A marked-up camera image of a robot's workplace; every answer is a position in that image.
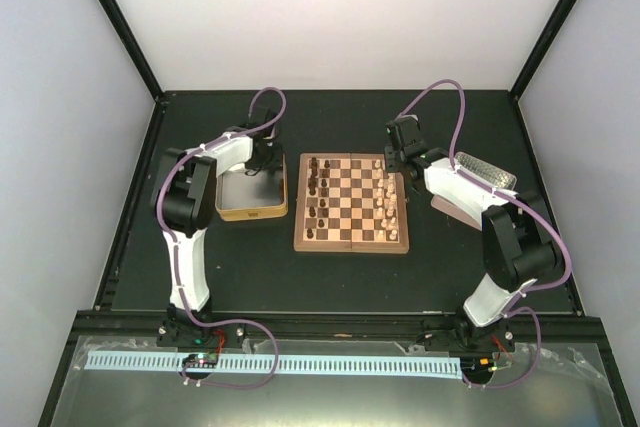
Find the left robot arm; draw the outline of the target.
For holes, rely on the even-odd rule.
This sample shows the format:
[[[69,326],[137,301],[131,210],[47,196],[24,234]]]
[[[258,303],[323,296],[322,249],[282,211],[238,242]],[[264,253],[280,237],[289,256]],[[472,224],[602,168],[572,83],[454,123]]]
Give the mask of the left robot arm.
[[[193,346],[214,335],[211,294],[205,272],[204,244],[218,199],[218,183],[244,176],[254,186],[234,196],[236,204],[253,207],[268,188],[285,203],[286,167],[277,141],[283,112],[258,107],[247,121],[195,148],[168,149],[162,156],[151,197],[153,215],[169,252],[171,294],[168,317],[180,322],[179,333]]]

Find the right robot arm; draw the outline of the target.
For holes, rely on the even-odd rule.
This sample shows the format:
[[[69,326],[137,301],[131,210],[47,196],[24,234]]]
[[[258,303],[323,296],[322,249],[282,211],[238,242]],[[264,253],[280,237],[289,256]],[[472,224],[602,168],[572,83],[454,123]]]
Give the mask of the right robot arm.
[[[430,149],[415,116],[388,122],[386,132],[388,170],[423,186],[434,206],[481,231],[485,274],[454,321],[457,343],[479,349],[516,299],[564,264],[546,228],[546,205],[535,193],[517,194],[515,177],[506,171],[463,152],[449,157],[441,148]]]

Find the dark king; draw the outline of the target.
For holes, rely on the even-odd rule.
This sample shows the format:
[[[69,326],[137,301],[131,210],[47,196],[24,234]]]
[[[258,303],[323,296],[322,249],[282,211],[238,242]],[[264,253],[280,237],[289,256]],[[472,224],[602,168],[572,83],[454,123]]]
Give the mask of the dark king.
[[[308,183],[308,187],[309,187],[309,195],[314,196],[316,194],[317,180],[310,179]]]

